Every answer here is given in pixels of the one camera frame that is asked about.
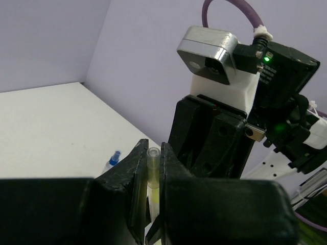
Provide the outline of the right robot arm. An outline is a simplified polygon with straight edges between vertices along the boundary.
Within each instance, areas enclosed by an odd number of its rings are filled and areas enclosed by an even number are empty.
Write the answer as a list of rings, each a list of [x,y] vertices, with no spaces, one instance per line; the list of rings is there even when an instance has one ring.
[[[300,90],[319,68],[308,55],[264,38],[229,53],[237,74],[198,55],[199,88],[177,103],[169,144],[195,176],[276,180],[326,162],[326,120]]]

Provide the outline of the yellow thin pen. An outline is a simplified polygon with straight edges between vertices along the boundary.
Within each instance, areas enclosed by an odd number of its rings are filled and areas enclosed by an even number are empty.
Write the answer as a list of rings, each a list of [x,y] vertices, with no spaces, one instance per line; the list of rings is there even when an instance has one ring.
[[[161,244],[160,216],[159,216],[159,188],[148,187],[148,204],[150,227],[145,236],[145,244]]]

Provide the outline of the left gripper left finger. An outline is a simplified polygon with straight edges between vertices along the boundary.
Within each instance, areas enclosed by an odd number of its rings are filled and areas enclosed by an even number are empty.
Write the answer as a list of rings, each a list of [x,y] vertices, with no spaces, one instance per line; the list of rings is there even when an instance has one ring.
[[[1,244],[143,244],[148,147],[97,178],[2,179]]]

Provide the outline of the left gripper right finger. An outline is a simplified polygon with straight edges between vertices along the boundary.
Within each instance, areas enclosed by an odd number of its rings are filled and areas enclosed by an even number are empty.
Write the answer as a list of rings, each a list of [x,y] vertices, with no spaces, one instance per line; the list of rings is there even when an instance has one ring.
[[[274,181],[196,177],[161,145],[162,244],[298,244],[299,224]]]

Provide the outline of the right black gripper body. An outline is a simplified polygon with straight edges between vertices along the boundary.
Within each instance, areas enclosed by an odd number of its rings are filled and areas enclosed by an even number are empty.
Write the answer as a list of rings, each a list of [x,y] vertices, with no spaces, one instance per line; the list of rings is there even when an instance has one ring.
[[[204,95],[187,95],[176,105],[168,143],[196,177],[238,179],[265,133],[246,112]]]

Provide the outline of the small clear spray bottle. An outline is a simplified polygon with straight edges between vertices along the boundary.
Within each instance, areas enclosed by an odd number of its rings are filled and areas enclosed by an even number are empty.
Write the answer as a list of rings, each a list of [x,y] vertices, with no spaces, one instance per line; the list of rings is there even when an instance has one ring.
[[[106,162],[101,174],[106,173],[109,169],[116,166],[120,161],[121,154],[122,152],[120,150],[116,150],[110,159]]]

